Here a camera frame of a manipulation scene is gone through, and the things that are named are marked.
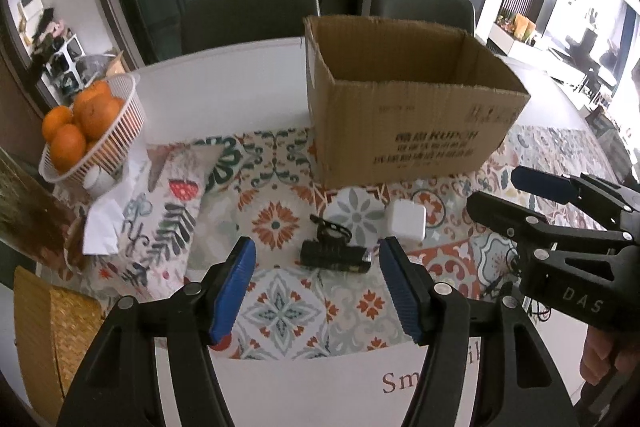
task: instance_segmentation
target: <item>woven basket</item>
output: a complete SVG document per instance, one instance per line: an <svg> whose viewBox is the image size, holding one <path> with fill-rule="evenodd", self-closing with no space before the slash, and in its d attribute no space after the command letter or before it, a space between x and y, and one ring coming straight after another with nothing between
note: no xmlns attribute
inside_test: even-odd
<svg viewBox="0 0 640 427"><path fill-rule="evenodd" d="M49 183L66 182L82 186L84 175L94 165L99 165L110 175L114 175L124 163L129 148L142 131L145 112L136 92L137 75L116 74L106 79L113 96L125 100L124 107L106 133L95 146L68 172L60 174L51 162L49 145L42 152L40 168L42 177Z"/></svg>

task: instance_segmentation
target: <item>cardboard box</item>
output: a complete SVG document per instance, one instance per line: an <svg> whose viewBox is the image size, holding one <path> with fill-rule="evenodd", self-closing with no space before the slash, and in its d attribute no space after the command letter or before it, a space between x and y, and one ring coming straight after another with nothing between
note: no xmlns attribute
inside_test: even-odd
<svg viewBox="0 0 640 427"><path fill-rule="evenodd" d="M468 33L416 21L305 20L317 181L326 187L475 171L529 101Z"/></svg>

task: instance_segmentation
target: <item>red strawberry pattern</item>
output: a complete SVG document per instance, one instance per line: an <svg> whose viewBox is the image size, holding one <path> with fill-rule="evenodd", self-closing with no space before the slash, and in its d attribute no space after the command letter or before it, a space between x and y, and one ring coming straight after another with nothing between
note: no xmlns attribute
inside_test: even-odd
<svg viewBox="0 0 640 427"><path fill-rule="evenodd" d="M176 198L185 203L198 195L198 184L189 180L169 180L169 188Z"/></svg>

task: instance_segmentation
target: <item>floral tablecloth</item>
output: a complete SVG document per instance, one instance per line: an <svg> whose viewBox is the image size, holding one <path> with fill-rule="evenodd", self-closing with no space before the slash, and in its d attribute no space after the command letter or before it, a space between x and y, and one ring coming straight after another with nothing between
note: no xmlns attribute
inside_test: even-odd
<svg viewBox="0 0 640 427"><path fill-rule="evenodd" d="M221 357L277 360L328 357L370 351L410 338L402 328L377 259L377 240L385 237L384 209L407 198L427 209L426 237L404 243L411 260L424 264L435 279L473 298L508 274L513 245L474 223L466 198L484 190L538 210L557 225L594 227L572 206L561 206L520 192L510 182L517 165L556 174L588 171L613 180L610 166L590 132L514 126L501 147L479 171L442 178L325 190L312 181L311 130L288 129L215 137L225 151L209 177L202 200L187 280L200 280L214 263L226 259L238 237L257 245L258 265L234 329L215 350ZM343 224L353 244L372 248L366 274L299 266L305 239L315 237L310 214ZM108 258L93 270L108 279ZM502 280L514 280L507 275ZM109 305L117 295L97 292L87 279L77 283Z"/></svg>

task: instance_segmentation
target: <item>dark gray chair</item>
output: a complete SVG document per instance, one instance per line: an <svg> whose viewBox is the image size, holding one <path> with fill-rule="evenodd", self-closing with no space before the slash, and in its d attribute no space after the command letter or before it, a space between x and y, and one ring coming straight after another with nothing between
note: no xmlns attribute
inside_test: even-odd
<svg viewBox="0 0 640 427"><path fill-rule="evenodd" d="M182 54L242 42L302 36L318 0L195 0L180 22Z"/></svg>
<svg viewBox="0 0 640 427"><path fill-rule="evenodd" d="M469 0L371 0L371 15L426 21L476 31L476 12Z"/></svg>

